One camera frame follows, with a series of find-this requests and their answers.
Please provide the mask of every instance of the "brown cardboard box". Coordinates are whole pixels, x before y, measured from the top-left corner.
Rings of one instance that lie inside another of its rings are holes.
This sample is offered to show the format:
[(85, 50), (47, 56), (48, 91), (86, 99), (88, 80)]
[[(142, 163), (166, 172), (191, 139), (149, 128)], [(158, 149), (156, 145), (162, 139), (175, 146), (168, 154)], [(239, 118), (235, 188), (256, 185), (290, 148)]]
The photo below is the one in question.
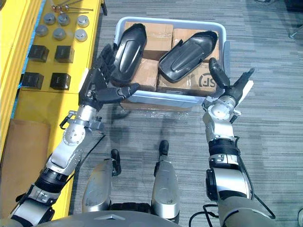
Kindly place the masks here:
[(123, 100), (120, 105), (127, 110), (157, 110), (157, 111), (190, 111), (191, 108), (181, 108), (168, 105), (155, 105), (146, 103), (132, 103), (127, 100)]
[(208, 63), (202, 63), (177, 83), (170, 83), (159, 75), (157, 90), (180, 95), (207, 96), (213, 94), (216, 87), (217, 85), (210, 75)]
[[(177, 45), (179, 41), (182, 39), (185, 42), (191, 36), (193, 36), (197, 32), (205, 32), (206, 30), (192, 30), (192, 29), (182, 29), (182, 28), (175, 28), (172, 33), (172, 47)], [(209, 55), (207, 58), (204, 59), (204, 62), (208, 62), (210, 58), (219, 59), (219, 42), (214, 48), (214, 51)]]
[[(139, 22), (126, 22), (125, 29)], [(167, 51), (171, 50), (173, 25), (142, 23), (145, 26), (147, 43), (143, 58), (159, 60)]]
[(131, 83), (140, 84), (139, 90), (155, 91), (158, 82), (158, 61), (141, 59), (139, 68)]
[(17, 196), (35, 182), (47, 159), (50, 127), (11, 119), (1, 163), (0, 218), (7, 218)]

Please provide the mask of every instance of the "yellow workbench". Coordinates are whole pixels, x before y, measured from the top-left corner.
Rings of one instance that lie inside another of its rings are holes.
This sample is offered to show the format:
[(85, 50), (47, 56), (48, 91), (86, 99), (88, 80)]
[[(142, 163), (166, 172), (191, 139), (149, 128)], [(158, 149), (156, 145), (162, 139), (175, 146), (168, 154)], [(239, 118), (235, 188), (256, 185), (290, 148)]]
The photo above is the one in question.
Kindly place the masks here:
[[(63, 0), (46, 0), (41, 20), (39, 24), (44, 24), (43, 17), (46, 13), (52, 12), (51, 5), (61, 3)], [(8, 0), (6, 4), (15, 2), (15, 6), (19, 6), (19, 2), (22, 1), (12, 1)], [(48, 145), (48, 154), (51, 154), (55, 147), (60, 143), (63, 135), (63, 130), (60, 129), (59, 124), (67, 115), (69, 110), (78, 109), (78, 92), (80, 89), (80, 82), (82, 80), (82, 74), (86, 68), (91, 67), (93, 49), (95, 44), (95, 37), (97, 31), (98, 17), (100, 13), (100, 6), (104, 3), (102, 0), (83, 0), (76, 4), (73, 4), (73, 7), (77, 8), (89, 8), (93, 9), (87, 14), (83, 14), (89, 18), (89, 25), (85, 28), (81, 28), (76, 24), (77, 17), (82, 14), (68, 14), (71, 22), (67, 26), (61, 26), (56, 21), (53, 25), (47, 25), (48, 35), (39, 37), (35, 36), (33, 44), (43, 45), (49, 49), (46, 62), (36, 62), (28, 61), (26, 72), (35, 72), (43, 75), (43, 83), (41, 89), (33, 88), (22, 88), (19, 93), (17, 108), (15, 111), (15, 118), (21, 120), (30, 120), (36, 122), (44, 122), (51, 126), (50, 139)], [(66, 32), (66, 38), (58, 41), (55, 40), (52, 36), (53, 31), (61, 27)], [(79, 42), (74, 38), (74, 33), (77, 29), (84, 29), (88, 35), (88, 38), (84, 42)], [(27, 44), (23, 45), (23, 49), (27, 49)], [(58, 63), (55, 59), (55, 52), (58, 45), (69, 45), (74, 49), (73, 63)], [(8, 72), (8, 75), (1, 76), (1, 85), (2, 80), (9, 80), (12, 77), (12, 73), (15, 76), (14, 80), (11, 82), (13, 90), (10, 92), (11, 98), (7, 100), (6, 103), (2, 103), (1, 99), (1, 114), (5, 114), (5, 126), (1, 122), (1, 135), (4, 135), (7, 130), (7, 125), (9, 123), (9, 116), (11, 113), (11, 107), (13, 100), (15, 98), (17, 85), (19, 82), (21, 69), (24, 61), (23, 58), (16, 64), (16, 66), (21, 66), (17, 71), (11, 66), (11, 72)], [(71, 83), (69, 90), (55, 90), (50, 87), (50, 81), (53, 72), (59, 73), (68, 73), (71, 76)], [(4, 142), (5, 137), (1, 137), (1, 142)], [(58, 201), (53, 205), (55, 210), (55, 215), (53, 219), (65, 217), (68, 215), (70, 198), (71, 198), (71, 189), (72, 189), (72, 180), (70, 180), (64, 189), (61, 192), (61, 195)]]
[(0, 159), (41, 0), (8, 0), (0, 11)]

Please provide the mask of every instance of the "silver knob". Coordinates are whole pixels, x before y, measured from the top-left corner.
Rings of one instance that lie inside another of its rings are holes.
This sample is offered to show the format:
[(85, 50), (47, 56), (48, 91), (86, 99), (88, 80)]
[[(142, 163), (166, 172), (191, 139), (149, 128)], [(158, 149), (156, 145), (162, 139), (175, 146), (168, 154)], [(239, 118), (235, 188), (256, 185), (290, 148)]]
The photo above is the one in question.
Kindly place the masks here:
[(43, 21), (47, 25), (53, 25), (56, 22), (55, 15), (53, 13), (47, 13), (44, 15)]
[(75, 38), (79, 41), (79, 42), (84, 42), (85, 40), (87, 40), (87, 34), (83, 29), (78, 29), (75, 32)]
[(53, 37), (56, 40), (63, 40), (66, 37), (66, 33), (62, 28), (59, 27), (53, 31)]
[(38, 25), (35, 29), (36, 35), (45, 36), (48, 34), (48, 28), (45, 25)]
[(70, 22), (70, 17), (67, 14), (61, 14), (58, 16), (58, 23), (60, 25), (67, 26)]
[(89, 25), (89, 18), (85, 15), (80, 15), (77, 18), (77, 24), (80, 27), (87, 27)]

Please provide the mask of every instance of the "black cable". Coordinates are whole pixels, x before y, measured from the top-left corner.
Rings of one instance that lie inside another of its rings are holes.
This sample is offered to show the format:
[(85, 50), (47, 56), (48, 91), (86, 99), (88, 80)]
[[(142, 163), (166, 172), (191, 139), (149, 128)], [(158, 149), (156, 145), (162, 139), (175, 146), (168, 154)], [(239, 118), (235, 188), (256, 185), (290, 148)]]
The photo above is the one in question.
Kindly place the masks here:
[[(240, 139), (240, 137), (239, 136), (235, 136), (235, 138), (236, 138), (235, 146), (238, 149), (238, 140)], [(238, 158), (239, 158), (239, 162), (240, 162), (240, 167), (243, 169), (243, 171), (244, 171), (245, 175), (247, 176), (247, 179), (248, 179), (248, 181), (250, 183), (250, 187), (251, 187), (251, 200), (253, 200), (254, 197), (255, 197), (254, 196), (255, 195), (255, 189), (254, 189), (254, 186), (252, 185), (252, 181), (250, 179), (250, 175), (249, 175), (249, 173), (248, 173), (248, 171), (246, 169), (246, 166), (245, 166), (245, 164), (244, 164), (244, 162), (243, 162), (243, 160), (241, 158), (241, 154), (240, 154), (240, 150), (239, 149), (238, 149)]]
[(216, 205), (216, 204), (206, 204), (206, 205), (204, 205), (204, 206), (203, 206), (203, 210), (204, 210), (204, 211), (197, 212), (197, 213), (193, 214), (193, 215), (190, 217), (189, 222), (188, 222), (188, 226), (189, 226), (189, 227), (191, 227), (191, 222), (193, 221), (194, 217), (197, 216), (197, 215), (200, 215), (200, 214), (205, 214), (209, 227), (213, 227), (213, 225), (212, 225), (212, 223), (211, 223), (211, 220), (210, 220), (210, 218), (209, 218), (208, 215), (212, 216), (213, 218), (219, 218), (219, 216), (218, 216), (218, 215), (215, 215), (215, 214), (212, 213), (212, 212), (207, 211), (207, 210), (206, 210), (207, 207), (218, 207), (218, 205)]
[(75, 172), (67, 179), (67, 181), (65, 182), (64, 186), (65, 186), (65, 185), (74, 177), (75, 173), (77, 173), (77, 172), (80, 170), (82, 164), (83, 164), (84, 161), (87, 159), (87, 157), (89, 156), (89, 154), (96, 148), (96, 146), (101, 142), (101, 140), (103, 140), (104, 137), (105, 137), (105, 135), (103, 135), (103, 136), (99, 139), (99, 141), (93, 146), (93, 148), (90, 149), (90, 151), (86, 154), (86, 156), (85, 156), (85, 157), (82, 159), (82, 161), (79, 163), (78, 168), (75, 169)]
[(256, 194), (255, 194), (255, 198), (262, 204), (262, 206), (270, 213), (271, 216), (270, 219), (276, 219), (275, 214), (271, 211), (271, 209), (262, 201), (262, 199), (260, 199)]
[[(236, 138), (236, 141), (235, 141), (235, 146), (236, 146), (236, 148), (238, 148), (238, 140), (240, 139), (240, 137), (239, 136), (235, 136), (235, 138)], [(245, 166), (245, 164), (244, 164), (244, 162), (243, 162), (243, 160), (242, 160), (242, 158), (241, 158), (241, 156), (240, 156), (240, 153), (238, 153), (238, 157), (239, 157), (239, 161), (240, 161), (240, 163), (241, 163), (241, 166), (242, 166), (242, 168), (243, 168), (243, 170), (244, 170), (244, 172), (245, 172), (245, 174), (246, 174), (246, 176), (247, 176), (247, 178), (248, 178), (248, 181), (249, 181), (249, 183), (250, 183), (250, 187), (251, 187), (251, 200), (253, 200), (253, 198), (256, 198), (258, 201), (259, 201), (259, 203), (261, 203), (262, 204), (262, 206), (270, 213), (270, 215), (271, 216), (269, 216), (271, 219), (276, 219), (276, 216), (275, 216), (275, 214), (271, 211), (271, 209), (262, 201), (262, 199), (260, 199), (256, 194), (255, 194), (255, 191), (254, 191), (254, 186), (252, 185), (252, 182), (251, 182), (251, 179), (250, 179), (250, 175), (248, 174), (248, 171), (247, 171), (247, 169), (246, 169), (246, 166)]]

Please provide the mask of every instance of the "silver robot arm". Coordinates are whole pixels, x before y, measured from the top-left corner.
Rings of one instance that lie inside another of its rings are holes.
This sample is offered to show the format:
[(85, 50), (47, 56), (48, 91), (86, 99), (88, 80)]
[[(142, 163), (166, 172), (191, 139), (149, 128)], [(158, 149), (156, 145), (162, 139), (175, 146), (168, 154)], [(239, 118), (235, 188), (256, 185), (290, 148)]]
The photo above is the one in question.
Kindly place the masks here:
[(9, 216), (11, 223), (30, 227), (52, 219), (52, 205), (59, 198), (68, 176), (81, 161), (83, 149), (91, 142), (92, 131), (103, 129), (101, 119), (96, 116), (98, 111), (103, 104), (120, 102), (139, 88), (139, 84), (122, 88), (107, 87), (114, 60), (114, 52), (107, 45), (88, 71), (79, 92), (78, 110), (69, 111), (60, 124), (64, 129), (63, 126), (69, 123), (64, 129), (62, 141), (48, 158), (36, 182), (19, 199)]
[(203, 103), (206, 139), (209, 145), (209, 166), (206, 171), (207, 196), (218, 204), (222, 227), (275, 226), (273, 220), (260, 211), (253, 201), (253, 185), (237, 147), (232, 123), (241, 114), (235, 107), (245, 98), (253, 82), (254, 69), (245, 72), (234, 85), (217, 61), (209, 62), (210, 72), (225, 92), (218, 99), (207, 97)]

